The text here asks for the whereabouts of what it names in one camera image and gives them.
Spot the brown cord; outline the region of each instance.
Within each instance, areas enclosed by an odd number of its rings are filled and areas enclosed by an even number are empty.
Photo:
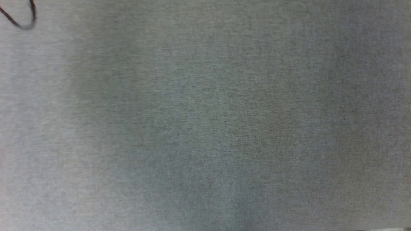
[[[36,5],[34,5],[34,0],[29,0],[30,2],[30,8],[31,8],[31,13],[32,13],[32,19],[31,19],[31,24],[30,25],[24,25],[21,26],[18,24],[6,11],[3,10],[3,8],[0,7],[0,12],[6,16],[6,18],[16,27],[22,29],[22,30],[30,30],[34,27],[34,24],[36,23]]]

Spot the gray background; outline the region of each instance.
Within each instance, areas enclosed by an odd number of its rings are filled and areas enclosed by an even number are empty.
[[[408,0],[36,5],[0,17],[0,230],[411,225]]]

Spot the dark cable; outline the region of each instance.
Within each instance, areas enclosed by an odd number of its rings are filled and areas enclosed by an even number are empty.
[[[6,11],[3,10],[3,8],[0,7],[0,12],[6,16],[6,18],[16,27],[22,29],[22,30],[30,30],[33,29],[34,24],[36,24],[36,5],[34,5],[34,0],[29,0],[30,2],[30,8],[31,8],[31,14],[32,14],[32,19],[31,19],[31,24],[30,25],[23,25],[21,26],[18,24]]]

